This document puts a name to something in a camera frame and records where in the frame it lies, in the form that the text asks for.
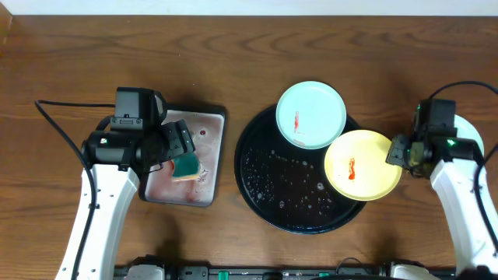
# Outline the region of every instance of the sponge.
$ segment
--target sponge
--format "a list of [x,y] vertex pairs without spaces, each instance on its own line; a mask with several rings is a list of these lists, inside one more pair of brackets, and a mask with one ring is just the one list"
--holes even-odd
[[193,152],[189,152],[173,159],[173,163],[174,172],[171,176],[173,181],[193,180],[199,176],[201,163],[199,162],[199,158]]

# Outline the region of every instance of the round black tray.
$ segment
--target round black tray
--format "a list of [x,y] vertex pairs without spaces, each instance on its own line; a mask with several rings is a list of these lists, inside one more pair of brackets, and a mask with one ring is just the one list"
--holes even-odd
[[[235,151],[235,178],[249,207],[270,224],[292,233],[326,233],[351,221],[366,202],[338,193],[327,180],[327,148],[307,150],[280,134],[276,106],[244,129]],[[348,116],[344,131],[359,129]]]

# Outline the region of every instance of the plate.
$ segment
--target plate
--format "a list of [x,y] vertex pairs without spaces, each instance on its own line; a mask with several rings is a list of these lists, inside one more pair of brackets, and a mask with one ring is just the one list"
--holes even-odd
[[283,137],[303,149],[330,145],[346,121],[344,101],[323,82],[300,82],[280,97],[276,112]]
[[375,131],[357,130],[339,136],[324,159],[331,185],[358,201],[382,198],[402,175],[401,167],[385,162],[390,146],[391,141]]

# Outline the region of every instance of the wooden table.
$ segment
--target wooden table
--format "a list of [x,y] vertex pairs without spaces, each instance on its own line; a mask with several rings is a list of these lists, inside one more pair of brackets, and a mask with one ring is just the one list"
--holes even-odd
[[[208,208],[135,197],[117,263],[167,260],[230,266],[335,266],[344,257],[393,257],[454,266],[443,209],[428,180],[406,174],[336,231],[300,236],[255,215],[240,196],[233,154],[240,133],[289,86],[324,81],[348,113],[388,137],[407,131],[417,102],[449,82],[498,83],[498,19],[428,17],[16,16],[0,58],[0,274],[53,278],[78,205],[77,158],[35,99],[113,103],[117,86],[157,89],[170,102],[226,107],[219,186]],[[498,138],[498,99],[460,86],[440,95]],[[47,109],[81,143],[112,110]],[[498,157],[488,181],[498,201]]]

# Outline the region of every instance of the yellow plate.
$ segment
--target yellow plate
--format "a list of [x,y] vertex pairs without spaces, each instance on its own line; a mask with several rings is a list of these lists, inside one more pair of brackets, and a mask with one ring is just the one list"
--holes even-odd
[[328,181],[347,198],[382,198],[402,175],[401,167],[385,162],[390,146],[389,139],[374,131],[356,130],[339,136],[325,154]]

